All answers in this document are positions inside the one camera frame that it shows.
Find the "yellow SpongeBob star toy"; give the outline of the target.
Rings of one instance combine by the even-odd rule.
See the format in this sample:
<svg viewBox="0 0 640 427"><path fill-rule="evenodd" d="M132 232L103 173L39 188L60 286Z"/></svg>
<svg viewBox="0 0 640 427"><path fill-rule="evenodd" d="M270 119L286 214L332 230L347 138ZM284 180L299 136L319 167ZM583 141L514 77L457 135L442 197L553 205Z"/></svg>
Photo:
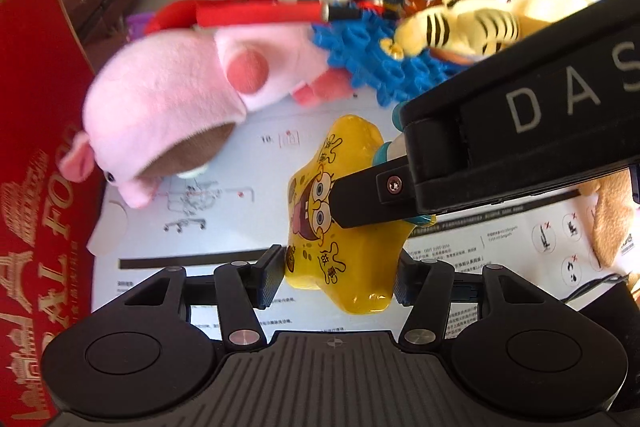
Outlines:
<svg viewBox="0 0 640 427"><path fill-rule="evenodd" d="M286 281L303 291L323 291L351 314L384 311L393 298L398 260L410 233L434 225L434 216L345 228L336 216L372 208L363 196L332 202L338 179L404 153L404 138L385 142L378 127L356 115L338 118L314 158L288 184Z"/></svg>

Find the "yellow tiger plush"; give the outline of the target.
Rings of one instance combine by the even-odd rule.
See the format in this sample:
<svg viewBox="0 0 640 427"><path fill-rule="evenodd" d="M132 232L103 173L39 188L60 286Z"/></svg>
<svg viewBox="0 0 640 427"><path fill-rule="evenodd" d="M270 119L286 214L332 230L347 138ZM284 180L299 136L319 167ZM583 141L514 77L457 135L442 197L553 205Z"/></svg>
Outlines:
<svg viewBox="0 0 640 427"><path fill-rule="evenodd" d="M442 0L405 18L378 44L394 60L435 50L471 64L570 16L594 0Z"/></svg>

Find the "blue plastic gear toy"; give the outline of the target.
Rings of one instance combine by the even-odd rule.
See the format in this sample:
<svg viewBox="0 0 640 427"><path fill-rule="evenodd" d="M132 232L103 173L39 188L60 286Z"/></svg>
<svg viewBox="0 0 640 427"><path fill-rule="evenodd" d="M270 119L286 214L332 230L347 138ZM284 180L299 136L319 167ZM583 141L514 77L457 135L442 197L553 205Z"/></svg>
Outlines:
<svg viewBox="0 0 640 427"><path fill-rule="evenodd" d="M352 87L373 89L381 106L412 100L465 70L428 51L400 60L390 57L380 41L390 38L394 29L392 20L364 11L358 20L314 25L312 41L329 52L330 66L352 74Z"/></svg>

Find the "red plush headband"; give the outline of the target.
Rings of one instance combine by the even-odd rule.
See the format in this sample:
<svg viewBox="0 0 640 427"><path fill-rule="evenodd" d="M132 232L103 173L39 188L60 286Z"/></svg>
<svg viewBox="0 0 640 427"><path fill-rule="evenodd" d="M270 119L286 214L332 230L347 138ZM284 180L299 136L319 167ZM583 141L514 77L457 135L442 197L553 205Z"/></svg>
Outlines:
<svg viewBox="0 0 640 427"><path fill-rule="evenodd" d="M157 11L145 27L154 32L200 27L253 24L313 23L332 20L356 20L362 10L383 13L400 10L405 4L389 4L382 0L355 0L329 3L320 0L280 2L278 0L179 0Z"/></svg>

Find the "white instruction sheet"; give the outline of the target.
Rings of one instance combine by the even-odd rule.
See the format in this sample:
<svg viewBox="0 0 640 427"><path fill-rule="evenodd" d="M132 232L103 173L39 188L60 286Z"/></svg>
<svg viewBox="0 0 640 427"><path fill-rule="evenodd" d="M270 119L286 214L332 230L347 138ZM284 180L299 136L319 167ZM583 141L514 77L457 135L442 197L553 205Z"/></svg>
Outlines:
<svg viewBox="0 0 640 427"><path fill-rule="evenodd" d="M108 188L89 243L96 257L93 306L169 265L192 277L209 275L284 244L288 180L348 114L371 121L385 140L395 138L392 113L368 89L317 107L283 100L250 115L201 176L164 180L149 206L132 209ZM580 309L611 288L590 246L593 207L590 198L556 191L450 213L416 229L405 248L413 258L446 261L460 272L505 265Z"/></svg>

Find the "brown plush slipper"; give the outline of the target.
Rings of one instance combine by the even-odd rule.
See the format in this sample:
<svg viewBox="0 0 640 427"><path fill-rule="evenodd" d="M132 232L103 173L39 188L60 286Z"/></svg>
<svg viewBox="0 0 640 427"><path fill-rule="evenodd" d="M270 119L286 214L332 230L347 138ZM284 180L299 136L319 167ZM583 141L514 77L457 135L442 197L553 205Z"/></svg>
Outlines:
<svg viewBox="0 0 640 427"><path fill-rule="evenodd" d="M578 190L582 196L598 196L591 244L600 265L611 268L634 221L636 203L632 198L630 171L624 169L586 181Z"/></svg>

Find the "pink pig plush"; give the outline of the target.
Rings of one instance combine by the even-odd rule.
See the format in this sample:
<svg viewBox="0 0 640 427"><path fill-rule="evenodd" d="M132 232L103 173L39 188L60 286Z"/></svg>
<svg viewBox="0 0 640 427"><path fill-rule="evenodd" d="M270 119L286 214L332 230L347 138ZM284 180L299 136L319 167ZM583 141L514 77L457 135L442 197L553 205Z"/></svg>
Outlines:
<svg viewBox="0 0 640 427"><path fill-rule="evenodd" d="M81 182L100 168L141 208L166 176L205 170L251 113L284 98L314 106L351 94L352 76L330 66L306 23L157 31L100 69L58 169Z"/></svg>

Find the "red gift box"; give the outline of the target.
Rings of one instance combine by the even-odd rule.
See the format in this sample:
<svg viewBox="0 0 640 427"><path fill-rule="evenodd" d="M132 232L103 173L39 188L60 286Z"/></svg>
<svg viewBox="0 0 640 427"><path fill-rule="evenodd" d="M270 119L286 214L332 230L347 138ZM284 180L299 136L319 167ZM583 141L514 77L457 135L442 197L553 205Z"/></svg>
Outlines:
<svg viewBox="0 0 640 427"><path fill-rule="evenodd" d="M89 314L98 174L58 170L93 71L61 0L1 0L1 422L42 426L47 344Z"/></svg>

